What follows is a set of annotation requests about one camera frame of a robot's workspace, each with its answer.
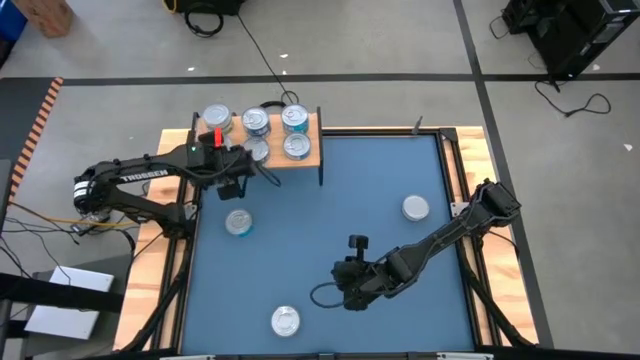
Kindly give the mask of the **white flat board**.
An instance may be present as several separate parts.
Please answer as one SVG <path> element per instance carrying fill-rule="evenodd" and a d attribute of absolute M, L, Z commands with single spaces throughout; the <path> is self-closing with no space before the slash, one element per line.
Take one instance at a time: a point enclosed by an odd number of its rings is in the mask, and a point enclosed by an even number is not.
<path fill-rule="evenodd" d="M 114 276 L 66 266 L 57 266 L 49 281 L 56 284 L 73 285 L 108 292 L 114 282 Z M 32 333 L 88 340 L 98 317 L 99 312 L 94 310 L 77 310 L 37 305 L 27 321 L 25 330 Z"/>

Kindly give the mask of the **black beam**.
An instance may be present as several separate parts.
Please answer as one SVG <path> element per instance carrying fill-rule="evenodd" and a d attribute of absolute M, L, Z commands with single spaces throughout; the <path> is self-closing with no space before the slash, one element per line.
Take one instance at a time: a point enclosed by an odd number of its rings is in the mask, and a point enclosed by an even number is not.
<path fill-rule="evenodd" d="M 0 300 L 119 313 L 124 296 L 0 273 Z"/>

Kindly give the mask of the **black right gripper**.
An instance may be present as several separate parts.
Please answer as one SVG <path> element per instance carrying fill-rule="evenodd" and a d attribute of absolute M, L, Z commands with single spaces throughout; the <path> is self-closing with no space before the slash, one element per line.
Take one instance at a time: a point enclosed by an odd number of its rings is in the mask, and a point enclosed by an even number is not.
<path fill-rule="evenodd" d="M 360 261 L 355 257 L 335 262 L 331 274 L 336 287 L 343 293 L 343 307 L 350 311 L 366 310 L 395 286 L 384 264 Z"/>

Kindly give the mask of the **large black computer tower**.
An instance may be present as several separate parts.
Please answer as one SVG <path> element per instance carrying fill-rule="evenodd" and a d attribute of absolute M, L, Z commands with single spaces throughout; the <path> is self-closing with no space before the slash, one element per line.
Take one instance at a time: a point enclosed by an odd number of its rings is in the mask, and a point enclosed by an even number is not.
<path fill-rule="evenodd" d="M 549 76 L 582 73 L 636 19 L 640 0 L 541 0 L 528 35 Z"/>

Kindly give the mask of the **blue plastic bin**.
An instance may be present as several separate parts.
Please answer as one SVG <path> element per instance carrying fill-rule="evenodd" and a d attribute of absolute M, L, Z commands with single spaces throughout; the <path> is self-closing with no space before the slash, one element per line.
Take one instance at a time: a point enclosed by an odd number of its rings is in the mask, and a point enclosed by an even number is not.
<path fill-rule="evenodd" d="M 17 41 L 26 23 L 26 17 L 11 0 L 0 0 L 0 36 L 3 39 Z"/>

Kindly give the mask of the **brown cardboard box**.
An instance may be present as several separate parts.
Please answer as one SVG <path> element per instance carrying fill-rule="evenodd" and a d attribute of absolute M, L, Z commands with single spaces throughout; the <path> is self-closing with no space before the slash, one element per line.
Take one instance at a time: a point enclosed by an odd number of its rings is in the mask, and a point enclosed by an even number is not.
<path fill-rule="evenodd" d="M 64 37 L 69 33 L 74 12 L 66 0 L 11 1 L 45 37 Z"/>

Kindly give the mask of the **black mat orange hazard stripes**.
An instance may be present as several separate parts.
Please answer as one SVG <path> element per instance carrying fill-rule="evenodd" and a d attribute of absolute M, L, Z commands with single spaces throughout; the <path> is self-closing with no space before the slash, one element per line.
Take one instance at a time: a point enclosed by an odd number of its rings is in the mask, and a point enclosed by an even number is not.
<path fill-rule="evenodd" d="M 12 200 L 64 84 L 55 78 L 0 79 L 0 189 Z"/>

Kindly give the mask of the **blue table mat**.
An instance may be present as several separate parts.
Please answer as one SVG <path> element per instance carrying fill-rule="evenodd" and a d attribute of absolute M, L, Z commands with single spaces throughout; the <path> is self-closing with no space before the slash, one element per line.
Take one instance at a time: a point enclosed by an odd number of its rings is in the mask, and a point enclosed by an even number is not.
<path fill-rule="evenodd" d="M 432 258 L 418 281 L 364 311 L 348 311 L 332 286 L 335 262 L 351 254 L 350 235 L 369 238 L 365 257 L 420 241 L 450 219 L 437 140 L 328 138 L 324 184 L 318 170 L 279 172 L 281 186 L 252 178 L 242 199 L 202 196 L 186 305 L 186 355 L 384 353 L 469 350 L 474 341 L 457 253 Z M 418 222 L 402 213 L 419 195 L 430 206 Z M 245 237 L 227 232 L 230 211 L 253 218 Z M 294 307 L 298 332 L 277 336 L 271 316 Z"/>

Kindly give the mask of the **wooden shelf black frame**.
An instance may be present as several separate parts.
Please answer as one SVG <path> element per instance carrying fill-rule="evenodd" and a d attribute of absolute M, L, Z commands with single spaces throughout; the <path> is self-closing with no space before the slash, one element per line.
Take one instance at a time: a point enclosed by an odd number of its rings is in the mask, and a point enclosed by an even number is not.
<path fill-rule="evenodd" d="M 309 128 L 307 136 L 311 140 L 311 151 L 309 156 L 303 160 L 292 160 L 286 156 L 284 151 L 284 140 L 287 136 L 282 125 L 280 114 L 270 114 L 271 132 L 266 137 L 269 144 L 269 158 L 266 167 L 271 169 L 293 169 L 293 168 L 317 168 L 318 182 L 322 186 L 324 184 L 324 152 L 323 152 L 323 131 L 321 108 L 317 107 L 315 112 L 310 113 Z M 242 125 L 241 115 L 231 116 L 231 131 L 226 136 L 231 140 L 232 145 L 241 145 L 248 138 L 248 133 Z M 207 124 L 204 117 L 194 113 L 192 121 L 191 139 L 198 140 L 201 134 L 208 132 Z"/>

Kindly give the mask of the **teal label tuna can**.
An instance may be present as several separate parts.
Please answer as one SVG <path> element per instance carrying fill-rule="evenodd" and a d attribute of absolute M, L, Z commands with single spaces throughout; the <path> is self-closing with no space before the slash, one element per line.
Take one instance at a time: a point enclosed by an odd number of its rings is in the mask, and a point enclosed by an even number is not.
<path fill-rule="evenodd" d="M 225 219 L 225 228 L 231 235 L 245 237 L 252 231 L 253 218 L 245 209 L 232 210 Z"/>
<path fill-rule="evenodd" d="M 291 133 L 283 142 L 285 156 L 294 161 L 306 159 L 311 152 L 311 140 L 304 133 Z"/>
<path fill-rule="evenodd" d="M 281 121 L 286 133 L 306 133 L 309 118 L 308 110 L 300 104 L 287 105 L 281 112 Z"/>

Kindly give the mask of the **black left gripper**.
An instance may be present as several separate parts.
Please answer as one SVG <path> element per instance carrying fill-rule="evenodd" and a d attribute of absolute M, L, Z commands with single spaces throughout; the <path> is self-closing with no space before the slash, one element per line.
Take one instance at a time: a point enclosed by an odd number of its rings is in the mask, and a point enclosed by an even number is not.
<path fill-rule="evenodd" d="M 240 185 L 240 179 L 254 177 L 257 171 L 272 185 L 281 186 L 281 180 L 269 169 L 256 163 L 252 152 L 242 145 L 226 147 L 201 144 L 203 165 L 199 170 L 199 185 L 203 187 L 229 187 Z"/>

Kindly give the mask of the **dark blue label tuna can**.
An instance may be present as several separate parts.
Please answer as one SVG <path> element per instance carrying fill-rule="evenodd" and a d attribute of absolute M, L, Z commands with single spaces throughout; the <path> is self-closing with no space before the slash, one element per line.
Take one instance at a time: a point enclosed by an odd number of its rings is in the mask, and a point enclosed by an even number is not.
<path fill-rule="evenodd" d="M 249 136 L 266 137 L 271 132 L 269 114 L 262 107 L 248 108 L 243 112 L 241 120 Z"/>
<path fill-rule="evenodd" d="M 264 164 L 270 156 L 268 142 L 263 137 L 249 137 L 243 147 L 251 152 L 251 156 L 256 163 Z"/>
<path fill-rule="evenodd" d="M 271 316 L 271 328 L 280 337 L 294 336 L 301 325 L 301 317 L 292 306 L 279 306 Z"/>

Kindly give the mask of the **green label tuna can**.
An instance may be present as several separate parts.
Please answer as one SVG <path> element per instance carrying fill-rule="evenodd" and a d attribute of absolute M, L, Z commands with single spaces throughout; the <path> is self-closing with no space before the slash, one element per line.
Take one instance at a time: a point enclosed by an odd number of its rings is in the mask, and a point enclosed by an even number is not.
<path fill-rule="evenodd" d="M 403 200 L 401 210 L 409 221 L 418 222 L 429 215 L 430 206 L 422 196 L 409 195 Z"/>
<path fill-rule="evenodd" d="M 233 128 L 231 110 L 224 104 L 211 104 L 202 114 L 205 126 L 209 131 L 220 129 L 224 134 L 229 133 Z"/>

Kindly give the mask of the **black metal rig frame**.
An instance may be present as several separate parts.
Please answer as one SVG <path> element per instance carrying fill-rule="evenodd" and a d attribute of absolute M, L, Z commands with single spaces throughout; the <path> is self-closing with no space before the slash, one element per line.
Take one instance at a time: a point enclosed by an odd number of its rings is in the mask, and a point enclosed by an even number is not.
<path fill-rule="evenodd" d="M 330 133 L 345 132 L 347 130 L 402 130 L 410 132 L 408 126 L 390 127 L 324 127 L 324 144 L 328 144 Z M 445 133 L 457 134 L 457 144 L 460 160 L 455 160 L 454 141 Z M 452 191 L 455 202 L 463 201 L 463 192 L 471 193 L 475 185 L 481 180 L 489 178 L 497 180 L 494 161 L 490 152 L 490 141 L 487 140 L 485 130 L 481 126 L 457 127 L 429 127 L 422 126 L 419 130 L 440 130 L 444 139 L 445 158 L 449 179 L 453 181 Z M 187 129 L 163 129 L 158 146 L 158 153 L 163 154 L 187 140 Z M 177 178 L 153 180 L 150 185 L 150 198 L 161 203 L 172 202 L 178 198 L 180 188 Z M 530 309 L 530 297 L 526 294 L 525 279 L 520 268 L 519 256 L 507 240 L 516 241 L 513 235 L 515 227 L 494 228 L 492 233 L 484 237 L 482 250 L 479 241 L 464 240 L 464 251 L 470 267 L 480 281 L 484 281 L 486 292 L 491 295 L 514 325 L 519 333 L 531 342 L 538 342 L 534 317 Z M 118 327 L 115 334 L 113 350 L 119 350 L 129 344 L 137 332 L 143 327 L 155 309 L 163 286 L 171 282 L 178 272 L 179 263 L 183 260 L 185 243 L 183 240 L 168 240 L 162 236 L 153 240 L 160 227 L 155 222 L 142 225 L 138 233 L 136 254 L 144 250 L 132 265 L 124 295 L 123 307 L 120 313 Z M 178 335 L 177 295 L 172 300 L 163 319 L 160 321 L 151 339 L 143 346 L 143 350 L 155 348 L 169 348 L 171 336 Z M 490 316 L 488 308 L 480 301 L 479 295 L 473 294 L 472 305 L 478 319 L 480 343 L 482 345 L 511 346 L 502 330 L 497 327 L 497 320 Z"/>

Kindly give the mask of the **black equipment case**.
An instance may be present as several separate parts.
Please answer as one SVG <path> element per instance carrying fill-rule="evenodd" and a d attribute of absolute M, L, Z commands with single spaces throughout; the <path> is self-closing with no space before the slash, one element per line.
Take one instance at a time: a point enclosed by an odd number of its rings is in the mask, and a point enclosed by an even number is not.
<path fill-rule="evenodd" d="M 178 13 L 210 13 L 235 16 L 247 0 L 166 0 Z"/>

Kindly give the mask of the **small black computer tower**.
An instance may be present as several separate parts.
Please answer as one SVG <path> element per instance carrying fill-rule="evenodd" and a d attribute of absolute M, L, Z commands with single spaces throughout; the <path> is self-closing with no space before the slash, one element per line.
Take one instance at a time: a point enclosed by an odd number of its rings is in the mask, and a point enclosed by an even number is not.
<path fill-rule="evenodd" d="M 502 11 L 502 19 L 510 34 L 519 34 L 534 26 L 540 18 L 538 0 L 509 0 Z"/>

